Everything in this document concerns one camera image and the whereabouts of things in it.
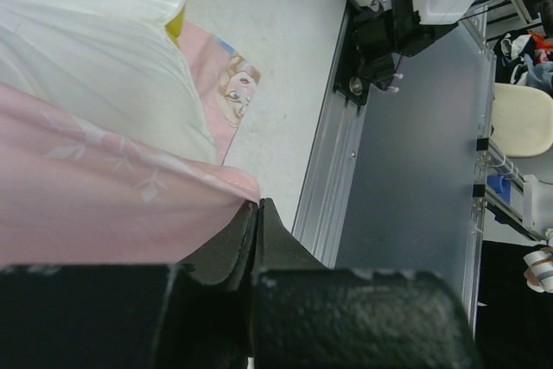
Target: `screw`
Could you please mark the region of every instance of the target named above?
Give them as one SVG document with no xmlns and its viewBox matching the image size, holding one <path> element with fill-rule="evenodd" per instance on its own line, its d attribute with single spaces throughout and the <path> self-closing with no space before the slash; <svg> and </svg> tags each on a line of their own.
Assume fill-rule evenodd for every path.
<svg viewBox="0 0 553 369">
<path fill-rule="evenodd" d="M 358 77 L 352 77 L 349 80 L 349 91 L 353 95 L 361 95 L 363 92 L 363 82 Z"/>
</svg>

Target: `pink fabric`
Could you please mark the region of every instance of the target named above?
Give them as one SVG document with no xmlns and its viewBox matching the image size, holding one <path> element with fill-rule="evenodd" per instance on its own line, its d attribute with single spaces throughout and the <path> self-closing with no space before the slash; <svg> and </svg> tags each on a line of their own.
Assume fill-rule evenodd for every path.
<svg viewBox="0 0 553 369">
<path fill-rule="evenodd" d="M 185 22 L 179 44 L 223 162 L 261 75 L 231 46 L 190 22 Z"/>
<path fill-rule="evenodd" d="M 233 54 L 192 25 L 181 44 L 222 158 L 235 128 L 213 103 Z M 0 155 L 0 264 L 178 261 L 259 199 L 239 170 L 132 142 L 2 84 Z"/>
</svg>

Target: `pile of clothes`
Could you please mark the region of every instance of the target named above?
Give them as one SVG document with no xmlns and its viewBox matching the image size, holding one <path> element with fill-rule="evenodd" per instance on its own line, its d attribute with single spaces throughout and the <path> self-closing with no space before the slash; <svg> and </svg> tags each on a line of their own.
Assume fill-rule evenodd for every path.
<svg viewBox="0 0 553 369">
<path fill-rule="evenodd" d="M 507 32 L 495 45 L 495 82 L 531 86 L 553 96 L 553 42 L 531 30 Z"/>
</svg>

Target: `cartoon face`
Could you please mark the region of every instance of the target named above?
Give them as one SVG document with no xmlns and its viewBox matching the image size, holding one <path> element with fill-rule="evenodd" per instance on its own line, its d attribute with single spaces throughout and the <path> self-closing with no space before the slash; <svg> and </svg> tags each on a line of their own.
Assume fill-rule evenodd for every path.
<svg viewBox="0 0 553 369">
<path fill-rule="evenodd" d="M 222 96 L 225 103 L 220 100 L 219 106 L 231 126 L 238 127 L 240 124 L 255 88 L 256 81 L 246 71 L 234 74 L 228 81 Z"/>
</svg>

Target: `white chair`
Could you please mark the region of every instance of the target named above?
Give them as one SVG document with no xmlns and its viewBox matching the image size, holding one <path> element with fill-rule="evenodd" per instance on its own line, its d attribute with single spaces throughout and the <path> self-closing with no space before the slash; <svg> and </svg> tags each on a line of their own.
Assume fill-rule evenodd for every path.
<svg viewBox="0 0 553 369">
<path fill-rule="evenodd" d="M 496 83 L 492 139 L 509 157 L 533 157 L 553 145 L 553 99 L 529 86 Z"/>
</svg>

